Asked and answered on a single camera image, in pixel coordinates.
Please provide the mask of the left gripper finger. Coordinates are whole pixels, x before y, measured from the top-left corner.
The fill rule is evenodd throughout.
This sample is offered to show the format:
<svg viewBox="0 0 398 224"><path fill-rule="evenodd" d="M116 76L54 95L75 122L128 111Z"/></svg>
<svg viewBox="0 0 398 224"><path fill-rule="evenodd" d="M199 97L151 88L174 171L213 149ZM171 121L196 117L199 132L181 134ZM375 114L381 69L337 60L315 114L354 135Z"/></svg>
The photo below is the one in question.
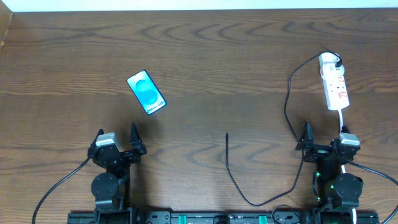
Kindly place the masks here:
<svg viewBox="0 0 398 224"><path fill-rule="evenodd" d="M98 138L100 135L102 135L102 134L104 134L103 129L99 129L99 131L98 131L98 133L97 133L97 135L96 135L96 137L95 137L95 140L97 140L97 138Z"/></svg>
<svg viewBox="0 0 398 224"><path fill-rule="evenodd" d="M134 150L137 151L139 155L146 154L146 146L142 141L141 137L139 136L137 127L134 122L131 123L131 133L130 133L129 143L134 148Z"/></svg>

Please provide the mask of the blue Galaxy smartphone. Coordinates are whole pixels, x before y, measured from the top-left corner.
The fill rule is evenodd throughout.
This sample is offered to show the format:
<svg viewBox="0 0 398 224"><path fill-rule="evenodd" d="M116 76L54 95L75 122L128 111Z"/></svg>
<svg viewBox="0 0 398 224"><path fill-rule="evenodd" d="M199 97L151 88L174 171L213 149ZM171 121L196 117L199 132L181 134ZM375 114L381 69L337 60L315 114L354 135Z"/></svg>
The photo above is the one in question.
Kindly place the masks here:
<svg viewBox="0 0 398 224"><path fill-rule="evenodd" d="M147 115L167 106L166 99L146 70L141 70L126 81Z"/></svg>

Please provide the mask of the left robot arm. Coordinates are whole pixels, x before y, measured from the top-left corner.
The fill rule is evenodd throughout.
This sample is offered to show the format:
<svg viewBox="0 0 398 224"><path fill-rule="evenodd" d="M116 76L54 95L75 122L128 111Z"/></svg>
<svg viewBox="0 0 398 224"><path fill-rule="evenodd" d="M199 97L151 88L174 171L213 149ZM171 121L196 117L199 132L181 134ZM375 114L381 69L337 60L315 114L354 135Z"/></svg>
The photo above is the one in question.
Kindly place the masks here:
<svg viewBox="0 0 398 224"><path fill-rule="evenodd" d="M91 183L95 197L95 223L140 223L144 221L136 208L129 205L130 167L139 163L147 153L146 146L131 124L129 143L132 149L121 152L114 133L100 129L90 144L88 157L106 171L97 175Z"/></svg>

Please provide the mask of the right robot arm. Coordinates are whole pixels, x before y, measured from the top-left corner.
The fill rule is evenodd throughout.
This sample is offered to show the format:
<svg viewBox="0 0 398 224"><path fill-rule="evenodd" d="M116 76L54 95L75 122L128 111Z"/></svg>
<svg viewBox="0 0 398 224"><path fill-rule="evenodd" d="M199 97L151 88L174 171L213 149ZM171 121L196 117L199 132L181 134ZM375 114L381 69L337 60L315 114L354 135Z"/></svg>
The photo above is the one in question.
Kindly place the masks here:
<svg viewBox="0 0 398 224"><path fill-rule="evenodd" d="M360 141L343 126L338 138L328 145L315 144L310 123L306 121L296 150L303 153L305 162L315 163L312 186L318 206L307 210L302 223L356 223L363 180L342 168L360 150Z"/></svg>

